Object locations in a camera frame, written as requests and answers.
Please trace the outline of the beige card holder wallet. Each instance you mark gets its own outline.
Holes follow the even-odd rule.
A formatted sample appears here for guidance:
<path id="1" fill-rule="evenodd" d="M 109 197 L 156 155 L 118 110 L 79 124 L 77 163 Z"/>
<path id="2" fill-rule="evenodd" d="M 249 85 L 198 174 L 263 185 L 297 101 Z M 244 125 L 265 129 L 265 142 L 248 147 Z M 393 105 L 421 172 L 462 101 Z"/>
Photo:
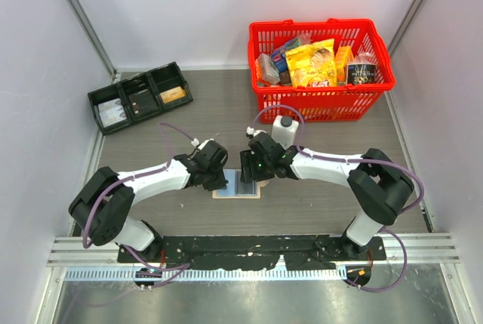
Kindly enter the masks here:
<path id="1" fill-rule="evenodd" d="M 242 183 L 240 169 L 224 169 L 223 173 L 227 180 L 226 187 L 213 191 L 213 199 L 259 199 L 261 189 L 269 183 L 268 181 Z"/>

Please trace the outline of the dark card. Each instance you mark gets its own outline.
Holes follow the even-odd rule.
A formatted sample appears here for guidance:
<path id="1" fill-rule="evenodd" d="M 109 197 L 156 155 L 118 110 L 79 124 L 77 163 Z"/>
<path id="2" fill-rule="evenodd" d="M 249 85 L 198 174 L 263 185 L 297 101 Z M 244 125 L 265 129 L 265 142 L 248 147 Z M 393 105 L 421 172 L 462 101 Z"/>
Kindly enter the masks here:
<path id="1" fill-rule="evenodd" d="M 143 119 L 152 116 L 158 111 L 158 105 L 148 89 L 130 94 L 128 99 L 135 119 Z"/>

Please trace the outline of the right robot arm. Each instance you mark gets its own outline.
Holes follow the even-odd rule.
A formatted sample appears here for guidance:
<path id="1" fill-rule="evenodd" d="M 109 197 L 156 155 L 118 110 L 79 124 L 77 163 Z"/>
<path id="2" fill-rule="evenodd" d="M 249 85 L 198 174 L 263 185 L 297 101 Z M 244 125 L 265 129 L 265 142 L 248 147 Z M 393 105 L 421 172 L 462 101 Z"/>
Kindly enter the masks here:
<path id="1" fill-rule="evenodd" d="M 241 181 L 278 178 L 316 180 L 351 189 L 361 211 L 340 238 L 345 257 L 359 259 L 376 233 L 395 223 L 414 191 L 409 174 L 381 150 L 341 156 L 291 145 L 284 148 L 270 134 L 248 129 L 248 150 L 240 152 Z"/>

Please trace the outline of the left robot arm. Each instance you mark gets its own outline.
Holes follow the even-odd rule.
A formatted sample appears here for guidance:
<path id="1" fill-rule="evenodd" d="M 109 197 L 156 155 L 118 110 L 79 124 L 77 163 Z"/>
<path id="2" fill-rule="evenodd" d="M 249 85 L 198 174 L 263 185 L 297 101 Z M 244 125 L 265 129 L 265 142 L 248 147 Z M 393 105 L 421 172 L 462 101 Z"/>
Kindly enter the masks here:
<path id="1" fill-rule="evenodd" d="M 208 192 L 222 189 L 227 159 L 226 148 L 209 139 L 190 154 L 138 171 L 99 168 L 69 206 L 69 214 L 82 229 L 83 247 L 114 242 L 136 259 L 157 260 L 164 249 L 163 238 L 146 221 L 129 216 L 132 206 L 190 187 L 201 186 Z"/>

